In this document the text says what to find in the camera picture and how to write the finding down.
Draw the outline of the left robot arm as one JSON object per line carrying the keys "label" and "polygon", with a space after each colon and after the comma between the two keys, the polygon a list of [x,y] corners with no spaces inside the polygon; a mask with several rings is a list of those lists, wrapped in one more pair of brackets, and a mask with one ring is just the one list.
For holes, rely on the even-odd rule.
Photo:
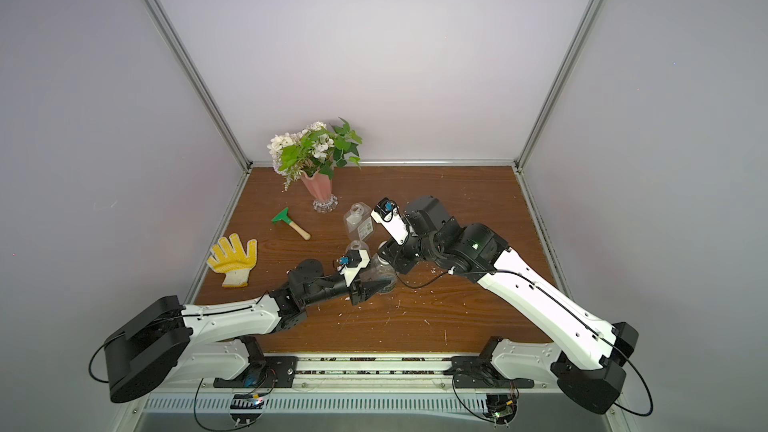
{"label": "left robot arm", "polygon": [[373,267],[353,278],[327,275],[319,261],[307,259],[288,272],[283,285],[257,299],[198,306],[164,296],[105,340],[110,399],[127,403],[163,384],[199,379],[256,388],[268,369],[258,336],[297,326],[312,305],[342,296],[358,305],[395,283],[393,274]]}

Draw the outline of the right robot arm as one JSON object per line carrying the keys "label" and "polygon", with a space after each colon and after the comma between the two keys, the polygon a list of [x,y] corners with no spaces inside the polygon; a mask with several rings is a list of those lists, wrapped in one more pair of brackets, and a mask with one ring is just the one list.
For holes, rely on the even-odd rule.
{"label": "right robot arm", "polygon": [[400,209],[380,200],[372,218],[390,238],[379,256],[398,274],[432,262],[479,285],[521,312],[560,348],[550,366],[557,386],[596,414],[617,403],[639,338],[626,322],[609,323],[588,312],[530,267],[503,237],[482,223],[462,226],[433,196]]}

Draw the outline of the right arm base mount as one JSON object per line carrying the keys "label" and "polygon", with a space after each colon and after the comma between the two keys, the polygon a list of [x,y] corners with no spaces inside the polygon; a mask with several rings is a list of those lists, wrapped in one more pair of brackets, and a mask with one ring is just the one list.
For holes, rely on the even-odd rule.
{"label": "right arm base mount", "polygon": [[526,378],[508,379],[498,372],[488,359],[454,356],[451,366],[444,372],[453,379],[458,389],[532,389],[534,381]]}

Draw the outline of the round clear bottle front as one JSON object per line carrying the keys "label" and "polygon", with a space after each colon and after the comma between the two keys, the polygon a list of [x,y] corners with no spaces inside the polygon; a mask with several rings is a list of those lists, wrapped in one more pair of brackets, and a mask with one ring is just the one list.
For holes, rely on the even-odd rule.
{"label": "round clear bottle front", "polygon": [[364,271],[364,279],[392,279],[396,280],[396,285],[398,282],[397,273],[392,265],[380,258],[378,254],[371,258],[368,268]]}

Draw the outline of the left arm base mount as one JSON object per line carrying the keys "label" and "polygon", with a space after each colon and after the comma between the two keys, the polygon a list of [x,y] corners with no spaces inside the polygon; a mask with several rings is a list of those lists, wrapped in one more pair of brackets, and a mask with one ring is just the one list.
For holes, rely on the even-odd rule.
{"label": "left arm base mount", "polygon": [[266,356],[250,364],[231,380],[216,378],[214,388],[291,388],[297,370],[298,358],[290,355]]}

